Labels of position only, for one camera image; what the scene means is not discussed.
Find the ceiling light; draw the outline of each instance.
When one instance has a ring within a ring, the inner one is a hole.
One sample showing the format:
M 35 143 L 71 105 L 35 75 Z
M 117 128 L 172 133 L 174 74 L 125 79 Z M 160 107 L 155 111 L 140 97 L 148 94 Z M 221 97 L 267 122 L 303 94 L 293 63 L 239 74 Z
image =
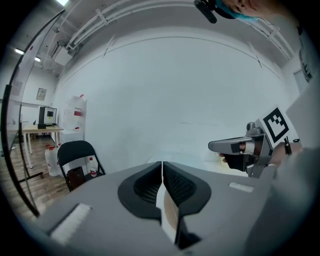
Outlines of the ceiling light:
M 21 54 L 21 55 L 24 55 L 24 51 L 23 50 L 19 50 L 18 48 L 17 49 L 14 49 L 14 51 L 18 54 Z
M 66 3 L 68 2 L 68 0 L 56 0 L 57 2 L 59 2 L 59 4 L 65 6 Z
M 18 49 L 18 48 L 14 49 L 14 51 L 15 51 L 16 53 L 18 53 L 18 54 L 21 54 L 21 55 L 24 55 L 24 54 L 25 54 L 25 52 L 24 52 L 23 50 L 20 50 L 20 49 Z M 41 59 L 38 58 L 38 57 L 35 57 L 34 60 L 35 60 L 36 62 L 41 62 Z

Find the ceiling pipe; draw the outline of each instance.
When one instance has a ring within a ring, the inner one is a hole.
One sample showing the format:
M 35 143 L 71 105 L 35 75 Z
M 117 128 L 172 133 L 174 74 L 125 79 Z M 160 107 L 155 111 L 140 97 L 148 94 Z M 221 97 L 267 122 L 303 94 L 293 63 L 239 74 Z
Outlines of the ceiling pipe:
M 114 3 L 110 6 L 108 6 L 107 8 L 105 8 L 103 11 L 101 11 L 102 14 L 105 14 L 111 10 L 113 10 L 114 8 L 130 2 L 132 0 L 121 0 L 117 3 Z M 188 2 L 188 3 L 172 3 L 172 1 L 170 1 L 171 3 L 167 3 L 167 1 L 164 0 L 151 0 L 151 1 L 145 1 L 145 2 L 140 2 L 137 4 L 133 4 L 131 6 L 128 6 L 126 8 L 123 8 L 122 10 L 112 13 L 109 16 L 107 16 L 105 19 L 108 20 L 108 23 L 118 20 L 122 17 L 125 17 L 129 14 L 132 13 L 137 13 L 140 11 L 144 11 L 144 10 L 150 10 L 153 8 L 160 8 L 160 7 L 194 7 L 193 5 L 193 1 L 192 3 L 190 3 L 190 1 L 187 0 L 175 0 L 174 2 Z M 155 3 L 164 3 L 164 4 L 158 4 L 158 5 L 151 5 L 148 6 L 150 4 L 155 4 Z M 67 47 L 71 48 L 72 50 L 74 50 L 81 42 L 83 42 L 87 37 L 91 36 L 93 33 L 95 33 L 97 30 L 101 29 L 102 27 L 104 27 L 106 24 L 103 21 L 99 21 L 96 24 L 94 24 L 91 28 L 89 28 L 86 32 L 84 32 L 78 39 L 76 39 L 87 27 L 89 27 L 89 25 L 91 25 L 94 21 L 97 20 L 97 18 L 99 18 L 99 15 L 95 15 L 94 17 L 92 17 L 87 23 L 85 23 L 71 38 L 71 40 L 68 42 Z M 263 22 L 265 25 L 268 26 L 269 29 L 272 30 L 272 32 L 276 29 L 272 24 L 268 24 L 268 22 L 265 19 L 259 19 L 261 22 Z M 264 37 L 266 37 L 267 39 L 269 39 L 275 46 L 276 48 L 285 56 L 286 59 L 291 59 L 290 54 L 282 47 L 282 44 L 275 39 L 274 37 L 270 39 L 270 35 L 272 34 L 272 32 L 267 31 L 263 26 L 261 26 L 260 24 L 258 24 L 258 22 L 255 23 L 251 23 L 251 22 L 247 22 L 244 20 L 240 20 L 241 22 L 249 25 L 250 27 L 252 27 L 253 29 L 255 29 L 256 31 L 258 31 L 260 34 L 262 34 Z M 281 39 L 281 41 L 283 41 L 284 45 L 288 48 L 288 50 L 290 51 L 290 53 L 292 54 L 292 56 L 294 56 L 294 51 L 293 49 L 290 47 L 290 45 L 288 44 L 288 42 L 285 40 L 285 38 L 280 34 L 277 33 L 277 36 L 279 36 L 279 38 Z
M 262 23 L 264 23 L 265 25 L 267 25 L 271 30 L 275 30 L 276 27 L 274 25 L 272 25 L 270 22 L 268 22 L 267 20 L 265 20 L 264 18 L 260 18 L 259 19 Z M 279 32 L 276 34 L 280 40 L 284 43 L 284 45 L 287 47 L 287 49 L 289 50 L 289 52 L 292 54 L 292 56 L 294 56 L 296 53 L 295 51 L 292 49 L 292 47 L 290 46 L 290 44 L 288 43 L 288 41 L 284 38 L 284 36 Z
M 48 9 L 51 12 L 51 16 L 54 16 L 57 14 L 57 10 L 55 8 L 53 8 L 50 4 L 46 3 L 47 1 L 41 1 L 41 3 L 43 2 L 44 6 L 46 9 Z M 72 29 L 74 30 L 78 30 L 79 28 L 74 25 L 73 23 L 71 23 L 69 20 L 65 21 Z
M 154 8 L 162 8 L 162 7 L 194 7 L 193 5 L 188 5 L 188 4 L 183 4 L 183 3 L 173 3 L 173 4 L 158 4 L 158 5 L 152 5 L 149 7 L 143 7 L 143 8 L 139 8 L 139 9 L 135 9 L 135 10 L 131 10 L 131 11 L 127 11 L 126 13 L 122 13 L 119 16 L 115 16 L 112 18 L 107 17 L 106 19 L 108 20 L 109 23 L 118 20 L 120 18 L 123 18 L 127 15 L 133 14 L 133 13 L 137 13 L 137 12 L 141 12 L 141 11 L 145 11 L 145 10 L 150 10 L 150 9 L 154 9 Z M 100 21 L 98 23 L 96 23 L 93 27 L 91 27 L 90 29 L 88 29 L 81 37 L 79 37 L 75 42 L 75 46 L 80 44 L 83 40 L 85 40 L 87 37 L 89 37 L 90 35 L 92 35 L 94 32 L 96 32 L 97 30 L 101 29 L 102 27 L 104 27 L 105 24 L 103 21 Z
M 240 20 L 241 22 L 251 26 L 254 30 L 258 31 L 260 34 L 262 34 L 265 38 L 269 39 L 270 38 L 270 35 L 271 33 L 269 31 L 267 31 L 264 27 L 262 27 L 261 25 L 257 24 L 256 22 L 255 23 L 251 23 L 251 22 L 247 22 L 245 20 Z M 281 47 L 281 44 L 278 40 L 276 40 L 274 37 L 270 39 L 270 42 L 273 43 L 277 48 L 278 50 L 284 55 L 284 57 L 287 59 L 287 60 L 290 60 L 291 57 L 290 55 L 288 54 L 288 52 L 283 49 L 283 47 Z
M 64 19 L 62 20 L 59 28 L 62 27 L 62 25 L 67 21 L 67 18 L 69 17 L 69 15 L 70 15 L 70 14 L 74 11 L 74 9 L 81 3 L 81 1 L 82 1 L 82 0 L 79 0 L 79 1 L 72 7 L 71 11 L 69 11 L 68 14 L 67 14 L 67 15 L 64 17 Z M 50 51 L 50 49 L 51 49 L 51 46 L 52 46 L 53 42 L 55 41 L 56 35 L 57 35 L 57 33 L 54 33 L 54 36 L 53 36 L 53 38 L 52 38 L 52 40 L 51 40 L 51 42 L 50 42 L 50 45 L 49 45 L 49 47 L 48 47 L 48 50 L 46 51 L 46 55 L 45 55 L 44 62 L 43 62 L 43 67 L 44 67 L 45 64 L 46 64 L 47 57 L 49 56 L 49 51 Z
M 112 9 L 118 7 L 119 5 L 125 4 L 127 2 L 130 2 L 132 0 L 120 0 L 116 3 L 113 3 L 109 5 L 107 8 L 103 9 L 101 11 L 102 14 L 106 14 L 107 12 L 111 11 Z M 99 18 L 99 15 L 96 14 L 92 18 L 90 18 L 83 26 L 71 37 L 69 43 L 67 44 L 67 47 L 71 46 L 71 43 L 88 27 L 90 26 L 93 22 L 95 22 Z

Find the table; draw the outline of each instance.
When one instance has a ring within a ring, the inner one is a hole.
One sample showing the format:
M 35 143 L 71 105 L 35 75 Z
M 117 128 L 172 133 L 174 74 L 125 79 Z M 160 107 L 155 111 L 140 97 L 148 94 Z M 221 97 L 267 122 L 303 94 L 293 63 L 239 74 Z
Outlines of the table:
M 28 161 L 28 165 L 29 168 L 32 169 L 32 163 L 30 160 L 30 156 L 29 156 L 29 150 L 28 150 L 28 145 L 29 144 L 29 148 L 30 148 L 30 154 L 32 154 L 32 148 L 31 148 L 31 142 L 30 142 L 30 134 L 38 134 L 38 133 L 54 133 L 54 143 L 55 143 L 55 147 L 57 148 L 59 145 L 59 141 L 60 141 L 60 133 L 61 131 L 63 131 L 64 129 L 60 128 L 59 126 L 47 126 L 46 129 L 38 129 L 38 125 L 26 125 L 23 129 L 22 129 L 22 134 L 23 134 L 23 141 L 24 141 L 24 150 L 25 150 L 25 154 L 26 154 L 26 159 Z

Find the paper sign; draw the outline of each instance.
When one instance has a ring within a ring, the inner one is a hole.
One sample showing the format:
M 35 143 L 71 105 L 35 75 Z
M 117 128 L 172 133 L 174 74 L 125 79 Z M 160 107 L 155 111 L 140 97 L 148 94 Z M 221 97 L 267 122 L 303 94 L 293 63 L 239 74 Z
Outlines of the paper sign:
M 287 120 L 287 115 L 278 106 L 273 107 L 271 111 L 259 119 L 260 127 L 267 134 L 273 148 L 279 143 L 285 142 L 285 137 L 289 133 Z

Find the computer monitor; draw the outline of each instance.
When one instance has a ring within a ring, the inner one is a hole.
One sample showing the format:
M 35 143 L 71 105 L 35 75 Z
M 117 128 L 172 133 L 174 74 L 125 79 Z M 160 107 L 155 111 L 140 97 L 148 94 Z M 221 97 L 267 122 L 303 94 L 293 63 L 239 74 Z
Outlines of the computer monitor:
M 52 126 L 56 123 L 57 109 L 41 106 L 39 111 L 39 124 Z

